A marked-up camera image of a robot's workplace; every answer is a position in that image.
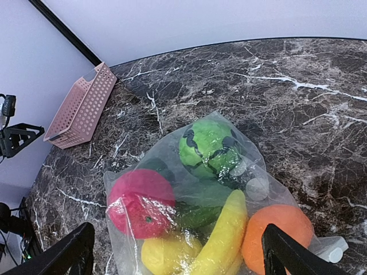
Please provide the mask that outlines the clear zip top bag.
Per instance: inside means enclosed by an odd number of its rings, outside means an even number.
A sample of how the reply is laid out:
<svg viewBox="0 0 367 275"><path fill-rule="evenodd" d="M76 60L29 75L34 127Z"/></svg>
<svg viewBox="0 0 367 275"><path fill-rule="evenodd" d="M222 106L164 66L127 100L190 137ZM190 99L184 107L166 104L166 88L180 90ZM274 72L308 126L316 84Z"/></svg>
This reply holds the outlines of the clear zip top bag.
<svg viewBox="0 0 367 275"><path fill-rule="evenodd" d="M222 178L198 178L182 165L179 157L179 140L185 128L203 119L227 123L238 137L241 162ZM227 198L232 191L241 190L245 195L248 220L240 250L225 274L265 274L263 233L270 223L308 251L338 267L337 263L348 248L346 241L340 236L316 236L313 224L289 189L267 172L264 158L256 146L217 112L198 120L164 136L137 164L121 172L105 172L103 182L107 197L116 180L129 171L149 169L158 172L169 181L175 196L171 225L159 237L173 232L190 233L203 248ZM120 232L109 218L107 208L106 217L117 272L152 274L141 259L146 239L136 239Z"/></svg>

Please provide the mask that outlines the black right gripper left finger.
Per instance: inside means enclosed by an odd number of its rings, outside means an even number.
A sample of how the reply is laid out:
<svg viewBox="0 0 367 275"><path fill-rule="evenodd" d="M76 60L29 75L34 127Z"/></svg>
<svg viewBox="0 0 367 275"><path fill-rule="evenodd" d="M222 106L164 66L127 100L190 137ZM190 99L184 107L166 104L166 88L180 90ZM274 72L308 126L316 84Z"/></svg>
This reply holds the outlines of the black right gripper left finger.
<svg viewBox="0 0 367 275"><path fill-rule="evenodd" d="M12 229L1 222L1 233L8 232L19 233L29 240L25 251L31 258L5 274L92 274L95 229L91 223L82 223L45 251L41 250L32 226L25 224Z"/></svg>

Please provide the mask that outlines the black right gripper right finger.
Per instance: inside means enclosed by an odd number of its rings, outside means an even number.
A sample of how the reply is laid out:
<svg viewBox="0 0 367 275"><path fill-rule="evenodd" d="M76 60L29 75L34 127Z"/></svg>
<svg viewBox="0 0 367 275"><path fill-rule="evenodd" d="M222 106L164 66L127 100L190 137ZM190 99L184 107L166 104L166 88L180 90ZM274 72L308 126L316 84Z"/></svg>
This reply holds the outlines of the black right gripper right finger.
<svg viewBox="0 0 367 275"><path fill-rule="evenodd" d="M339 267L326 262L283 230L270 223L263 233L265 274L346 274Z"/></svg>

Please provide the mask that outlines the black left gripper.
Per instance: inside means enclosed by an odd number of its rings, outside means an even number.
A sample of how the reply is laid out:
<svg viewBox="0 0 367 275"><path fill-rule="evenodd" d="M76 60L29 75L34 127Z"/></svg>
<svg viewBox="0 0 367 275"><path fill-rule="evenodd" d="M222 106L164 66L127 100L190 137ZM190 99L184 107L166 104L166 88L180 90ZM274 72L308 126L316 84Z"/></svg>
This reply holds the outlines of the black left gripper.
<svg viewBox="0 0 367 275"><path fill-rule="evenodd" d="M10 118L15 115L15 95L1 94L1 158L10 159L21 150L41 137L45 130L42 126L19 123L9 126Z"/></svg>

